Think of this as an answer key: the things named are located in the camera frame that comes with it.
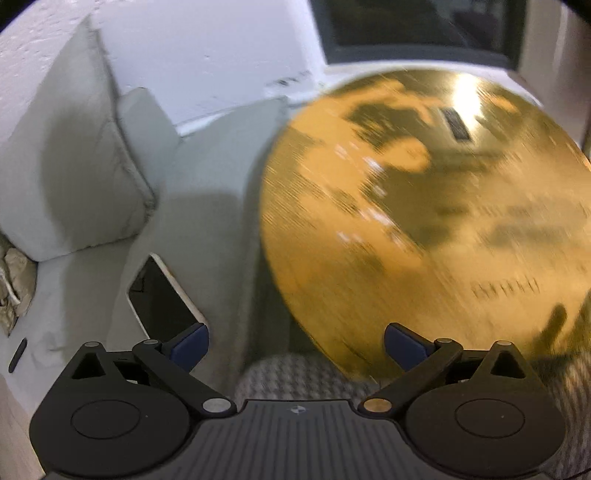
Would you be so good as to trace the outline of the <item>gold round box lid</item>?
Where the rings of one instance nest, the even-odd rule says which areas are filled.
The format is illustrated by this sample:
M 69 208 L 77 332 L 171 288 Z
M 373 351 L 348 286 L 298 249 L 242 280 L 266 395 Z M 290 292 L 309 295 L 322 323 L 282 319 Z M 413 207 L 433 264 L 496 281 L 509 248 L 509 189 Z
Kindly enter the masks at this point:
M 353 379 L 388 379 L 400 323 L 533 360 L 587 350 L 590 162 L 540 108 L 444 70 L 379 73 L 273 145 L 263 250 L 290 313 Z

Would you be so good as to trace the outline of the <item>white-cased smartphone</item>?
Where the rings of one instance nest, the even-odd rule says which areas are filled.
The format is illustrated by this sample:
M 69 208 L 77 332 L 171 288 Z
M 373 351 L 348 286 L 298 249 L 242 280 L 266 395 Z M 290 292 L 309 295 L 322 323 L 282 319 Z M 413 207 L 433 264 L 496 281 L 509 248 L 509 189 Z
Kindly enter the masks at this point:
M 166 342 L 193 325 L 206 323 L 204 314 L 155 253 L 139 267 L 126 297 L 143 333 L 151 339 Z

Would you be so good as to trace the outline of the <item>houndstooth trouser knee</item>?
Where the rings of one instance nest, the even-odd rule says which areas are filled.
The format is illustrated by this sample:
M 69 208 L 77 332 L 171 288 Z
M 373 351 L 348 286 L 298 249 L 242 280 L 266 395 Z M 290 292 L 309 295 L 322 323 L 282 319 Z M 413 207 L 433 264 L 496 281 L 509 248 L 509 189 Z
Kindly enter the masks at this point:
M 554 479 L 590 478 L 590 352 L 541 360 L 534 369 L 566 424 L 563 445 L 550 464 Z
M 351 400 L 356 405 L 381 388 L 374 380 L 349 380 L 320 354 L 287 353 L 250 365 L 233 399 L 238 408 L 247 400 Z

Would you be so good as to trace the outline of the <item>grey seat cushion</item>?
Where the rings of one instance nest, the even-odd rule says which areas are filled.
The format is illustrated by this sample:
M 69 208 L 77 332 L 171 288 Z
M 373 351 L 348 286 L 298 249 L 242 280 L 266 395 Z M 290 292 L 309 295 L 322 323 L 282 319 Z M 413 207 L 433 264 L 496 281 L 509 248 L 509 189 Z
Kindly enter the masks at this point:
M 286 98 L 266 99 L 236 108 L 185 140 L 123 269 L 125 290 L 149 254 L 164 261 L 204 314 L 211 365 L 245 354 L 259 261 L 260 178 L 288 113 Z

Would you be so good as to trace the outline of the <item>right houndstooth trouser knee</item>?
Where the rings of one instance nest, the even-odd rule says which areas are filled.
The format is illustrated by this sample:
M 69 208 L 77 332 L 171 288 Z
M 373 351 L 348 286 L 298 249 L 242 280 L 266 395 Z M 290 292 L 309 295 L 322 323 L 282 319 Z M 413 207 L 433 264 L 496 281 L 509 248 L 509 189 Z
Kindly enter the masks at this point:
M 541 360 L 534 369 L 566 424 L 563 445 L 550 464 L 554 479 L 590 478 L 590 352 Z

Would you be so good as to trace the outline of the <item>beige crumpled cloth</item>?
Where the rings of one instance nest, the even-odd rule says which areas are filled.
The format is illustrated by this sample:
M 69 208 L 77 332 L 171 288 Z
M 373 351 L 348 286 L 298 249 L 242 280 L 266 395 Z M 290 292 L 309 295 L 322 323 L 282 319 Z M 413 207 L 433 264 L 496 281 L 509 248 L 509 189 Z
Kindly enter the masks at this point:
M 36 290 L 37 264 L 1 234 L 0 268 L 1 330 L 10 336 L 31 305 Z

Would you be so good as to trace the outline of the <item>grey back cushion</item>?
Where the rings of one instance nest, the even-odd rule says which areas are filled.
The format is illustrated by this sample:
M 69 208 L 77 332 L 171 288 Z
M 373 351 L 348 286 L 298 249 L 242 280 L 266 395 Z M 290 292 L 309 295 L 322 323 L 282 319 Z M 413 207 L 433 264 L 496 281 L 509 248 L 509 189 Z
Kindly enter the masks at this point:
M 127 239 L 152 213 L 116 100 L 98 33 L 83 20 L 1 146 L 1 231 L 32 260 Z

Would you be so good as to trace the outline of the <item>dark framed window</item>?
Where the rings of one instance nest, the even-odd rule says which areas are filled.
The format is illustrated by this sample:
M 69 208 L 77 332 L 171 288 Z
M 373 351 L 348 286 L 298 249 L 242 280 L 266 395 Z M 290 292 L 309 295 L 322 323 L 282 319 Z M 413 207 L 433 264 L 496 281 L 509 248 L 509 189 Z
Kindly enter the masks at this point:
M 311 1 L 328 64 L 446 61 L 518 66 L 525 1 Z

